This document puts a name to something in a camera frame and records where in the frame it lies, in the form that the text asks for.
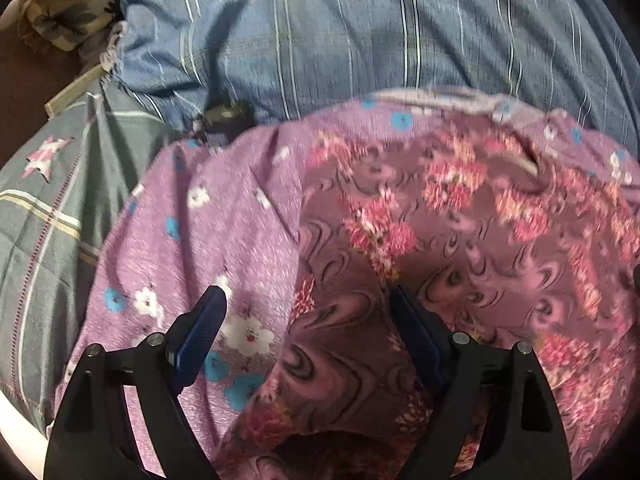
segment blue flower print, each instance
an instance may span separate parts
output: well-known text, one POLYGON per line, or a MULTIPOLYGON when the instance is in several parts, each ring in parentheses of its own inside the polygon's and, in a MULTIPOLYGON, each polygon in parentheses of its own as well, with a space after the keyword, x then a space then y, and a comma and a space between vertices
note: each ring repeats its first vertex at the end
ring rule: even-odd
POLYGON ((225 389, 226 402, 229 403, 232 410, 241 412, 263 382, 262 375, 239 374, 234 383, 225 389))
POLYGON ((209 352, 204 359, 204 376, 207 381, 217 383, 229 375, 231 365, 218 355, 218 352, 209 352))
POLYGON ((178 152, 174 152, 172 157, 174 158, 175 171, 177 171, 178 173, 180 173, 181 171, 184 171, 186 168, 186 164, 184 163, 184 159, 182 158, 182 155, 178 152))
POLYGON ((393 112, 391 114, 391 125, 397 130, 407 130, 414 124, 414 118, 407 112, 393 112))
POLYGON ((582 144, 582 131, 580 128, 571 130, 571 136, 574 138, 576 144, 582 144))
POLYGON ((166 218, 166 233, 174 240, 180 240, 180 224, 174 216, 166 218))
POLYGON ((115 288, 108 287, 102 295, 104 306, 112 312, 122 312, 125 307, 125 299, 115 288))

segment pink flower pattern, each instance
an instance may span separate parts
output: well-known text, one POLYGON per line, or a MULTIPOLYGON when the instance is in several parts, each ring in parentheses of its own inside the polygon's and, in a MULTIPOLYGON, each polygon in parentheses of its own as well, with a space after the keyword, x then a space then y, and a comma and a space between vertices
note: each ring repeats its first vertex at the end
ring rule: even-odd
POLYGON ((453 157, 436 160, 425 168, 425 206, 427 210, 469 207, 471 197, 484 184, 486 166, 476 162, 476 153, 467 140, 455 134, 440 134, 438 138, 453 151, 453 157))
POLYGON ((495 208, 501 224, 512 222, 516 240, 529 242, 548 232, 545 200, 540 197, 509 188, 495 197, 495 208))
POLYGON ((558 333, 545 333, 541 338, 543 343, 536 345, 536 355, 551 389, 555 389, 575 373, 578 365, 587 360, 591 349, 585 341, 558 333))
POLYGON ((572 375, 554 392, 562 422, 566 428, 575 428, 577 443, 588 439, 607 411, 621 367, 620 358, 595 362, 588 372, 572 375))
POLYGON ((379 197, 362 206, 349 203, 350 218, 343 223, 352 247, 367 255, 381 282, 399 275, 396 257, 415 248, 415 233, 406 222, 392 221, 395 197, 383 190, 379 197))
POLYGON ((313 276, 309 276, 302 281, 300 288, 294 295, 293 308, 289 317, 289 324, 293 323, 297 318, 303 314, 309 314, 313 312, 316 307, 316 302, 312 297, 316 279, 313 276))
POLYGON ((569 249, 569 265, 574 274, 575 293, 584 313, 595 320, 602 295, 596 286, 598 273, 593 267, 593 260, 588 256, 590 244, 586 247, 574 245, 569 249))
POLYGON ((310 168, 317 168, 323 162, 334 158, 340 171, 350 176, 353 174, 351 161, 366 153, 366 148, 357 142, 346 141, 331 132, 320 132, 318 143, 310 150, 306 163, 310 168))
POLYGON ((488 132, 484 140, 484 150, 490 155, 522 156, 524 150, 518 140, 506 132, 488 132))

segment bolt head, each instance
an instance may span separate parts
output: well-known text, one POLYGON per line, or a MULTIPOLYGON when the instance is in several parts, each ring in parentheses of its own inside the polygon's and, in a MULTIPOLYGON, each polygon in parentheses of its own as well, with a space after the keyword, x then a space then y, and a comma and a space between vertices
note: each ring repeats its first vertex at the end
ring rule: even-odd
POLYGON ((164 334, 160 332, 155 332, 146 338, 146 343, 149 346, 161 345, 163 341, 164 341, 164 334))
POLYGON ((84 351, 84 354, 87 355, 87 357, 95 357, 97 356, 100 352, 102 351, 102 345, 98 344, 98 343, 94 343, 92 345, 89 345, 86 350, 84 351))
POLYGON ((518 352, 520 352, 521 354, 530 354, 531 351, 533 350, 533 347, 526 341, 519 341, 518 344, 516 345, 516 348, 518 349, 518 352))
POLYGON ((471 341, 471 338, 464 332, 455 332, 453 335, 453 341, 459 345, 466 345, 471 341))

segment purple floral blanket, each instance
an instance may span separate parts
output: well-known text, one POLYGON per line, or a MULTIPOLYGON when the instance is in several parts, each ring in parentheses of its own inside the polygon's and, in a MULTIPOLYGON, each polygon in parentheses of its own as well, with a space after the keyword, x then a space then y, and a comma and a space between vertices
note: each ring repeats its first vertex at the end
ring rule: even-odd
POLYGON ((638 368, 638 182, 562 110, 470 92, 383 92, 225 151, 178 142, 104 244, 68 375, 88 344, 135 345, 219 285, 228 314, 180 403, 222 478, 393 479, 432 410, 390 320, 401 283, 452 329, 534 345, 578 476, 638 368))

